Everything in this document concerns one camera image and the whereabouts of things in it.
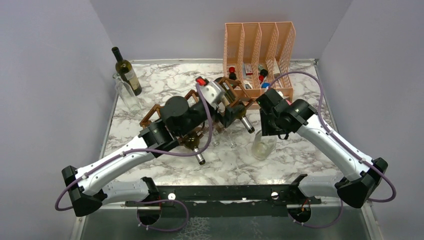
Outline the green bottle white label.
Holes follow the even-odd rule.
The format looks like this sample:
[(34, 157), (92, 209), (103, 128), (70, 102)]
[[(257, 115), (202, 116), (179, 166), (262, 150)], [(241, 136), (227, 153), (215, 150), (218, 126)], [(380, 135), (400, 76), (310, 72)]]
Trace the green bottle white label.
[[(253, 104), (253, 99), (251, 97), (246, 97), (243, 94), (239, 96), (231, 87), (224, 87), (224, 90), (224, 97), (221, 100), (221, 103), (224, 106), (224, 110), (221, 112), (221, 114), (224, 113), (226, 106), (233, 107), (234, 105), (243, 104), (246, 107), (247, 111), (247, 109)], [(247, 118), (246, 114), (245, 117), (243, 117), (240, 121), (244, 125), (248, 133), (251, 134), (255, 131), (255, 128), (253, 127), (250, 120)]]

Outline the dark green wine bottle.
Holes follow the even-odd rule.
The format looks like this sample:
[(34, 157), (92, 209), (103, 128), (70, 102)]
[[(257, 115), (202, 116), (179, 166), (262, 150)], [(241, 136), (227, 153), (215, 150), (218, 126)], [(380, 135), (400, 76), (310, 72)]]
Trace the dark green wine bottle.
[(117, 46), (111, 49), (115, 59), (115, 70), (122, 78), (122, 80), (128, 83), (136, 96), (142, 93), (142, 87), (140, 85), (137, 74), (135, 73), (132, 64), (122, 57), (122, 54)]

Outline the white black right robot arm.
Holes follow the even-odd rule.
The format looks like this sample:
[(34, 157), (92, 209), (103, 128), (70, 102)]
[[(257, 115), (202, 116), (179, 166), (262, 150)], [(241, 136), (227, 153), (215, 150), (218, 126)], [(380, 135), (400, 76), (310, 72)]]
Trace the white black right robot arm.
[(289, 199), (300, 204), (308, 197), (335, 197), (353, 208), (361, 208), (382, 180), (388, 163), (354, 148), (334, 131), (307, 101), (289, 103), (275, 90), (256, 99), (262, 136), (298, 134), (312, 143), (341, 171), (340, 176), (306, 175), (288, 190)]

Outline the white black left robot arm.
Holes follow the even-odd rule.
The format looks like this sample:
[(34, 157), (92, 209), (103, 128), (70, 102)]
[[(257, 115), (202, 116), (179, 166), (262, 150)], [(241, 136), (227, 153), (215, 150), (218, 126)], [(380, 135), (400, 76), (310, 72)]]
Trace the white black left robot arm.
[[(135, 182), (114, 180), (143, 163), (165, 156), (193, 157), (202, 154), (213, 137), (213, 123), (223, 119), (219, 112), (218, 96), (200, 96), (199, 101), (188, 105), (182, 96), (171, 97), (160, 109), (160, 118), (140, 131), (127, 144), (114, 153), (84, 167), (67, 166), (61, 174), (65, 189), (57, 198), (54, 208), (58, 212), (73, 210), (76, 217), (84, 217), (109, 203), (141, 201), (152, 205), (157, 200), (156, 185), (150, 177)], [(174, 152), (184, 138), (202, 123), (208, 123), (207, 141), (191, 153)]]

